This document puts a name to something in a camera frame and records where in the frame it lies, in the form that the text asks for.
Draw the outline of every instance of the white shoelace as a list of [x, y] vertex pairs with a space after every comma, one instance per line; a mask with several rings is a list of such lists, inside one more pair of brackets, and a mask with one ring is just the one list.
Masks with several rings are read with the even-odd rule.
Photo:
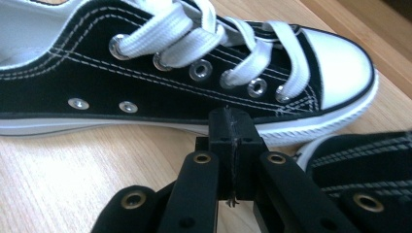
[[[166, 9], [130, 35], [125, 35], [118, 44], [118, 53], [123, 58], [134, 58], [146, 54], [157, 54], [158, 63], [165, 69], [182, 68], [197, 61], [218, 45], [230, 41], [224, 27], [217, 23], [212, 4], [207, 0], [192, 0], [201, 12], [201, 26], [193, 28], [180, 1], [171, 3]], [[243, 20], [227, 17], [235, 25], [243, 44], [250, 54], [234, 69], [222, 74], [225, 88], [247, 84], [256, 79], [270, 64], [272, 43], [255, 37], [253, 28]], [[292, 63], [290, 77], [276, 90], [277, 100], [286, 102], [299, 95], [309, 83], [309, 65], [303, 49], [291, 27], [281, 21], [267, 21], [263, 30], [276, 33]]]

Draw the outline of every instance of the white rubber sole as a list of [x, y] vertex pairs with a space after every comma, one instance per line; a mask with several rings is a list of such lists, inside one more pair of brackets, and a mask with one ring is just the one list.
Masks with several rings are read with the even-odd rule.
[[[257, 124], [260, 136], [269, 147], [281, 147], [307, 142], [336, 130], [353, 122], [363, 114], [371, 104], [377, 89], [378, 79], [372, 88], [354, 103], [331, 113], [291, 120]], [[68, 131], [100, 127], [113, 124], [142, 124], [165, 126], [184, 129], [200, 134], [207, 134], [207, 125], [157, 123], [132, 120], [90, 119], [90, 118], [29, 118], [29, 119], [1, 119], [0, 135], [12, 137], [32, 137], [45, 134], [59, 134]]]

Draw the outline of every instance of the black canvas sneaker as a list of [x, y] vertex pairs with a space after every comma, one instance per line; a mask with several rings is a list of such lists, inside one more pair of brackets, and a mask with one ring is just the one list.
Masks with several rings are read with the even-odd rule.
[[338, 130], [378, 86], [367, 54], [281, 21], [217, 17], [209, 1], [0, 3], [0, 135], [150, 124], [207, 133], [220, 107], [268, 146]]
[[327, 136], [297, 155], [362, 232], [411, 232], [412, 132]]

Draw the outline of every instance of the wooden surface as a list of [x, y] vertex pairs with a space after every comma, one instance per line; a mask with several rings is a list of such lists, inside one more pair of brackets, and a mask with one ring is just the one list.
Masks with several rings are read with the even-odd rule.
[[[327, 21], [298, 0], [213, 3], [223, 16], [279, 19], [331, 31]], [[380, 37], [370, 33], [364, 39], [379, 41]], [[396, 67], [397, 59], [387, 57], [388, 64]], [[410, 129], [410, 110], [412, 100], [381, 75], [372, 107], [339, 133]], [[185, 156], [194, 149], [195, 136], [125, 125], [45, 138], [0, 138], [0, 232], [88, 232], [118, 190], [133, 184], [159, 190], [174, 181]], [[272, 150], [292, 153], [296, 148]], [[251, 208], [251, 203], [242, 202], [235, 209], [221, 203], [218, 232], [259, 232]]]

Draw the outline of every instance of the rubber toe cap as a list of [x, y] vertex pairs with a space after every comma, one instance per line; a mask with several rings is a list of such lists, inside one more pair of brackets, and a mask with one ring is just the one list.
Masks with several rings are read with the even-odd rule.
[[312, 29], [303, 31], [320, 66], [323, 110], [356, 97], [370, 85], [374, 69], [362, 49], [332, 34]]

